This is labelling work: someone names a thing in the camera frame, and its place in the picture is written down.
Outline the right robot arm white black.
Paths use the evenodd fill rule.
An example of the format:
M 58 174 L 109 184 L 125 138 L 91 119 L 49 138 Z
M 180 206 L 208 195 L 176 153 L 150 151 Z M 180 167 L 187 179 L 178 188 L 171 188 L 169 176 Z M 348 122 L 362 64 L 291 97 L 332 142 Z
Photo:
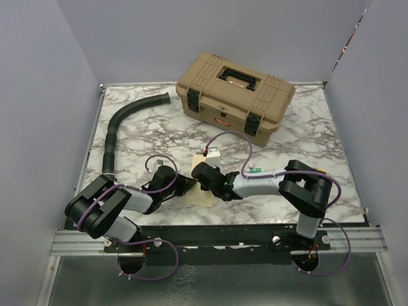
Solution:
M 282 171 L 261 173 L 230 172 L 200 162 L 191 173 L 201 187 L 223 201 L 251 196 L 280 195 L 299 211 L 293 242 L 308 249 L 316 241 L 320 221 L 326 214 L 333 182 L 325 173 L 298 160 L 290 160 Z

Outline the green white glue stick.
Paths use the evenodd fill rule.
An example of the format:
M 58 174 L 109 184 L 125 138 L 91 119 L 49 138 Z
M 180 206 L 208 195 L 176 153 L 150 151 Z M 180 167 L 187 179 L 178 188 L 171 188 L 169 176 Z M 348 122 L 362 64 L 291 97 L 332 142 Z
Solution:
M 263 173 L 265 172 L 265 169 L 263 168 L 250 168 L 249 173 Z

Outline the cream paper envelope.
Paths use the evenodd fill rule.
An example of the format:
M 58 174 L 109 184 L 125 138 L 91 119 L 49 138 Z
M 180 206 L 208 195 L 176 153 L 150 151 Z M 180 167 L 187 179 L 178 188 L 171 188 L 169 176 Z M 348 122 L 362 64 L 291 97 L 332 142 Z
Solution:
M 195 154 L 191 163 L 191 172 L 193 172 L 195 166 L 204 161 L 204 156 Z M 195 185 L 186 193 L 186 204 L 201 207 L 213 207 L 214 195 L 210 191 L 201 190 L 201 185 L 195 183 Z

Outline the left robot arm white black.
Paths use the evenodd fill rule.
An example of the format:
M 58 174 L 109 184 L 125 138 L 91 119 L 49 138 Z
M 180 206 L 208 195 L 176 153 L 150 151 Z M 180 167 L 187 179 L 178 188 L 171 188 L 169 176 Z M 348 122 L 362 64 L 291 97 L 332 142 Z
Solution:
M 120 213 L 132 210 L 152 214 L 163 202 L 185 195 L 195 183 L 195 179 L 177 174 L 165 165 L 158 166 L 151 181 L 141 190 L 100 175 L 67 204 L 64 214 L 91 238 L 104 236 L 119 240 L 120 246 L 131 252 L 140 246 L 139 227 Z

